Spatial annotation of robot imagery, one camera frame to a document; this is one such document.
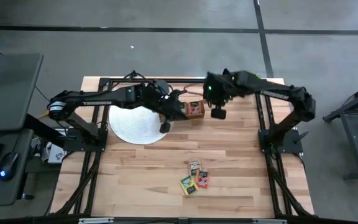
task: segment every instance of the concrete floor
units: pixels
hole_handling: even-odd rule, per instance
[[[358,0],[259,0],[266,29],[358,30]],[[0,0],[0,24],[101,27],[258,28],[252,0]],[[358,90],[358,35],[267,35],[275,77],[305,86],[317,118],[299,125],[315,213],[358,221],[358,181],[341,122],[321,119]],[[267,76],[259,34],[1,31],[0,51],[45,55],[37,86],[51,97],[79,89],[86,75],[203,76],[247,69]],[[44,112],[35,92],[30,112]],[[1,217],[42,215],[56,175],[29,180],[33,202]]]

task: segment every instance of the wooden table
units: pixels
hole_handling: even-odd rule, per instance
[[[84,77],[81,89],[97,91],[99,78]],[[283,83],[281,78],[269,81]],[[179,89],[184,85],[172,84]],[[202,93],[202,84],[188,90]],[[180,99],[196,101],[201,97],[185,94]],[[290,112],[288,102],[272,99],[272,106],[277,123]],[[146,146],[124,142],[109,127],[92,216],[273,217],[265,158],[257,138],[260,127],[255,96],[235,98],[225,109],[225,120],[212,119],[207,107],[204,119],[176,121],[161,141]],[[93,107],[78,108],[76,112],[91,121]],[[51,212],[61,208],[76,189],[83,157],[83,152],[75,152],[64,160]],[[302,206],[313,213],[302,163],[291,154],[282,157],[288,187]],[[188,161],[192,159],[200,160],[208,169],[210,183],[208,189],[186,196],[179,181],[188,176]],[[284,211],[282,192],[277,188]],[[87,197],[85,189],[81,211]]]

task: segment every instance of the computer mouse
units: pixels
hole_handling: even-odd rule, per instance
[[[8,152],[0,161],[0,179],[2,181],[11,180],[16,173],[16,163],[19,158],[18,153]]]

